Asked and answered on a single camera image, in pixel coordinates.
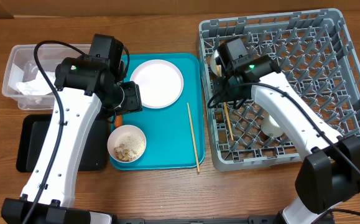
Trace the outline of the rice and peanut leftovers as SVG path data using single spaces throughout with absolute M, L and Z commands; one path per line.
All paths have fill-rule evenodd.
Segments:
M 117 158 L 123 162 L 132 162 L 144 153 L 146 148 L 145 141 L 136 134 L 123 136 L 118 145 L 114 148 Z

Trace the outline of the white paper napkin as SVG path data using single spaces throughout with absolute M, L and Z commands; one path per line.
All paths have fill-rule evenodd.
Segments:
M 52 93 L 52 89 L 40 71 L 37 72 L 33 80 L 16 83 L 16 88 L 22 95 L 26 96 L 44 96 Z

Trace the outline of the white small bowl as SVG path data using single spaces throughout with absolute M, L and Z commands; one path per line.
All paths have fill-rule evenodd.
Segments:
M 219 53 L 215 50 L 210 57 L 210 68 L 215 75 L 221 76 L 221 65 L 217 63 L 217 59 L 219 59 Z

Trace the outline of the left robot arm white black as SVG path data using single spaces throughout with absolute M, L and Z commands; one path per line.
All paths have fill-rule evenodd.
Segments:
M 142 111 L 139 86 L 125 82 L 129 51 L 113 36 L 95 34 L 90 51 L 67 57 L 47 81 L 53 114 L 31 177 L 19 199 L 6 198 L 6 223 L 116 223 L 111 213 L 74 208 L 78 168 L 96 118 Z

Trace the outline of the white paper cup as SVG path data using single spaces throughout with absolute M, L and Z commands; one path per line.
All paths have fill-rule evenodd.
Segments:
M 284 134 L 284 131 L 271 115 L 268 115 L 262 120 L 261 131 L 266 136 L 272 138 L 277 138 Z

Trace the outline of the wooden chopstick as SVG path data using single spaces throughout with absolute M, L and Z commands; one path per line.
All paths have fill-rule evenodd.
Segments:
M 221 76 L 221 66 L 220 65 L 216 66 L 216 71 L 217 71 L 218 76 L 220 77 Z M 230 122 L 230 118 L 229 118 L 228 106 L 227 106 L 226 102 L 223 103 L 223 108 L 224 108 L 224 112 L 225 112 L 225 115 L 226 115 L 226 121 L 227 121 L 227 125 L 228 125 L 228 128 L 229 128 L 230 137 L 231 137 L 232 140 L 234 140 L 233 130 L 232 130 L 232 126 L 231 126 L 231 122 Z
M 196 146 L 195 132 L 194 132 L 194 128 L 193 128 L 192 113 L 190 110 L 190 104 L 188 102 L 187 102 L 187 110 L 188 110 L 188 118 L 189 118 L 189 122 L 190 122 L 190 130 L 191 130 L 191 134 L 192 134 L 193 149 L 194 149 L 194 153 L 195 153 L 196 170 L 197 170 L 197 173 L 199 174 L 200 173 L 200 163 L 199 163 L 199 159 L 198 159 L 198 151 L 197 151 L 197 146 Z

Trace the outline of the pink bowl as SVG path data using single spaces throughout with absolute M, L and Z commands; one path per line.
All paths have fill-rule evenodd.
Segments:
M 142 132 L 141 129 L 139 129 L 138 127 L 136 126 L 133 126 L 133 125 L 123 125 L 123 126 L 120 126 L 118 128 L 116 128 L 109 136 L 108 138 L 108 142 L 107 142 L 107 148 L 108 148 L 108 152 L 109 152 L 109 155 L 115 160 L 115 161 L 118 161 L 118 162 L 122 162 L 122 163 L 132 163 L 132 162 L 135 162 L 136 160 L 132 161 L 132 162 L 123 162 L 123 161 L 120 161 L 115 152 L 114 152 L 114 148 L 118 145 L 118 141 L 125 135 L 127 134 L 136 134 L 138 136 L 140 136 L 146 143 L 147 145 L 147 141 L 146 141 L 146 137 L 145 137 L 145 134 Z

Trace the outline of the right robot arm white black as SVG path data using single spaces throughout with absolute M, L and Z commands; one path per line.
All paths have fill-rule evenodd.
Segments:
M 293 90 L 268 55 L 250 56 L 239 37 L 220 44 L 211 58 L 215 81 L 208 108 L 232 102 L 240 108 L 252 100 L 276 122 L 265 133 L 286 134 L 302 166 L 295 180 L 297 198 L 266 223 L 333 223 L 337 206 L 360 193 L 360 138 L 344 137 L 324 122 Z

